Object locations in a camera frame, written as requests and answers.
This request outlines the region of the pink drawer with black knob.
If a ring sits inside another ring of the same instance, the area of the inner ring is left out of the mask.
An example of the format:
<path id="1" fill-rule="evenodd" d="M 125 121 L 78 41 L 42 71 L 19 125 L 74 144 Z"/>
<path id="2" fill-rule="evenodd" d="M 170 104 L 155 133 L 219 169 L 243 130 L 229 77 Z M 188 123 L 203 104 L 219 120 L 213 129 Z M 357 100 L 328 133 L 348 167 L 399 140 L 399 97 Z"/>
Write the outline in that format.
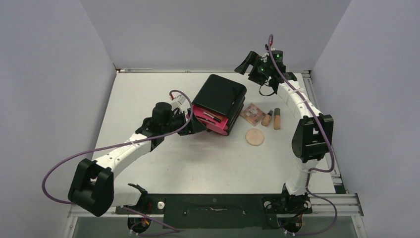
<path id="1" fill-rule="evenodd" d="M 205 124 L 208 128 L 208 130 L 216 132 L 220 135 L 223 136 L 227 136 L 228 135 L 228 122 L 229 122 L 229 118 L 227 118 L 226 116 L 223 116 L 221 114 L 212 112 L 208 109 L 204 109 L 201 108 L 197 105 L 193 105 L 192 107 L 193 109 L 193 113 L 195 115 L 195 117 L 203 124 Z M 203 115 L 203 111 L 209 112 L 211 114 L 216 115 L 218 118 L 222 119 L 222 122 L 218 123 L 212 119 L 210 119 L 209 117 L 206 117 L 205 115 Z"/>

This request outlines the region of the eyeshadow palette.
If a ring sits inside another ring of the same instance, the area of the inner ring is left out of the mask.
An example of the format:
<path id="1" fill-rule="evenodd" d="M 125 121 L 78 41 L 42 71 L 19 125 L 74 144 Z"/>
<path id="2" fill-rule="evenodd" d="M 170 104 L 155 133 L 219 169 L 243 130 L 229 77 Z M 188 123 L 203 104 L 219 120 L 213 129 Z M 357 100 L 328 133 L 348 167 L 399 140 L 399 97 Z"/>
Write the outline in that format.
<path id="1" fill-rule="evenodd" d="M 264 119 L 265 115 L 266 113 L 253 103 L 250 103 L 240 113 L 240 116 L 253 126 L 260 123 Z"/>

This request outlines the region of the tan concealer stick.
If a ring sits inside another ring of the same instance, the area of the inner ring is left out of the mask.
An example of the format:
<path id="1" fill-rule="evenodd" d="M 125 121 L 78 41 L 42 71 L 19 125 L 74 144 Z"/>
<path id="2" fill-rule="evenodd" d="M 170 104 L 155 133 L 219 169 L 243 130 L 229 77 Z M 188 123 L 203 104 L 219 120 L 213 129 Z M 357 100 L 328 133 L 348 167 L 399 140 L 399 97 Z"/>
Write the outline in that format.
<path id="1" fill-rule="evenodd" d="M 271 122 L 271 117 L 273 114 L 273 110 L 270 110 L 267 114 L 265 114 L 264 118 L 261 121 L 261 125 L 267 127 Z"/>

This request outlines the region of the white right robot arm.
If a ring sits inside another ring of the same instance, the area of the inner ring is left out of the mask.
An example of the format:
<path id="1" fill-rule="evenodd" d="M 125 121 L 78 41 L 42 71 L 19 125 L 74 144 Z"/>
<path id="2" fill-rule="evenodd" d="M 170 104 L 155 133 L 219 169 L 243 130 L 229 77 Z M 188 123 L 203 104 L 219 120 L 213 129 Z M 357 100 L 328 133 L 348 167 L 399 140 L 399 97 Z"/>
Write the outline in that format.
<path id="1" fill-rule="evenodd" d="M 295 166 L 285 183 L 288 194 L 280 198 L 281 208 L 293 212 L 300 205 L 297 196 L 307 194 L 312 173 L 317 172 L 316 166 L 330 150 L 334 121 L 313 105 L 297 76 L 286 71 L 282 51 L 272 50 L 263 56 L 250 51 L 234 71 L 244 75 L 249 67 L 248 79 L 271 87 L 298 119 L 291 142 Z"/>

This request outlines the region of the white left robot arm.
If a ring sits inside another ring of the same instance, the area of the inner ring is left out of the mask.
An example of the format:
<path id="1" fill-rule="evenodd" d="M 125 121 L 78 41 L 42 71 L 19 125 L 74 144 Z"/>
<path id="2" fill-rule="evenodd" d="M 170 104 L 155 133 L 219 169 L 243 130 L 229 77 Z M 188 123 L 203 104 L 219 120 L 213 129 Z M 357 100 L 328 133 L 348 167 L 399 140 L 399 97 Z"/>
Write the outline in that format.
<path id="1" fill-rule="evenodd" d="M 147 191 L 133 183 L 117 186 L 117 176 L 138 158 L 156 149 L 168 135 L 190 135 L 205 131 L 206 126 L 193 114 L 192 109 L 166 102 L 155 105 L 152 115 L 145 118 L 123 146 L 94 160 L 84 159 L 76 168 L 68 199 L 99 217 L 111 207 L 128 206 L 135 213 L 147 208 Z"/>

